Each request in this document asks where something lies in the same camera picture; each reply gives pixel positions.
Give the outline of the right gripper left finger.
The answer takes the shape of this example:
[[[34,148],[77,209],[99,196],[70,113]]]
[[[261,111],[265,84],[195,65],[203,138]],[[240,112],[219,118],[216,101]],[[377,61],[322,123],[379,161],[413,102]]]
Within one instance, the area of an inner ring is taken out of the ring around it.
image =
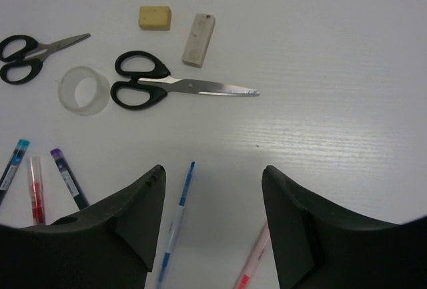
[[[2,288],[144,288],[153,270],[166,172],[50,225],[1,226]]]

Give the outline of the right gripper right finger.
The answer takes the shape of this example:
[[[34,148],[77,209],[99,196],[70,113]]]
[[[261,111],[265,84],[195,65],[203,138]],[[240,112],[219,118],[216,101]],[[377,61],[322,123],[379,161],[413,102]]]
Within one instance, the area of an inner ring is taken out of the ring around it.
[[[280,288],[426,287],[426,218],[363,216],[274,166],[263,171],[262,191]]]

